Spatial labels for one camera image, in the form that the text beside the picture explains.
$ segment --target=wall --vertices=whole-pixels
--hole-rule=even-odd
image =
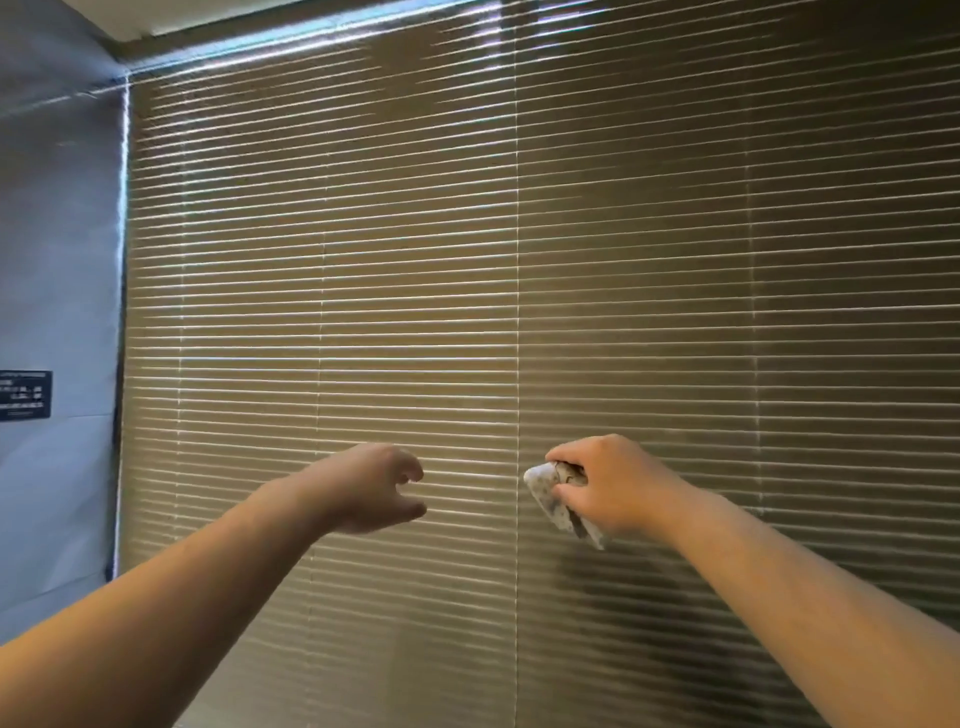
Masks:
[[[54,372],[0,423],[0,643],[103,585],[112,553],[122,89],[57,2],[0,0],[0,369]]]

